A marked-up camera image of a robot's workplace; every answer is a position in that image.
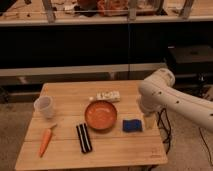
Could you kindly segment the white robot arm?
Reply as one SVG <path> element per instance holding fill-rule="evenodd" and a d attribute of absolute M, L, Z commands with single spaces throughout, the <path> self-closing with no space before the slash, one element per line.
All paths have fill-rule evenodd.
<path fill-rule="evenodd" d="M 160 68 L 143 79 L 138 86 L 142 112 L 149 116 L 166 107 L 213 132 L 213 102 L 180 92 L 173 88 L 174 83 L 175 76 L 167 68 Z"/>

